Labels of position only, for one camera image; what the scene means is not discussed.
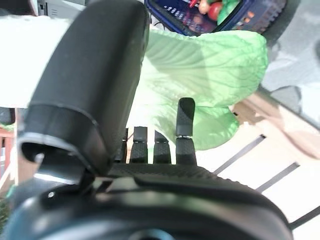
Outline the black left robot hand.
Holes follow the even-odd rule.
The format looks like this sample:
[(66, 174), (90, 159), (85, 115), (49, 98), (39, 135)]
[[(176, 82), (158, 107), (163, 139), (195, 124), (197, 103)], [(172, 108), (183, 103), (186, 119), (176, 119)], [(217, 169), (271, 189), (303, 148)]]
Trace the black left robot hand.
[(195, 101), (177, 99), (176, 164), (162, 142), (115, 161), (148, 46), (149, 16), (136, 0), (91, 3), (70, 25), (31, 98), (18, 137), (24, 157), (43, 154), (18, 188), (8, 240), (291, 240), (290, 224), (261, 193), (197, 165)]

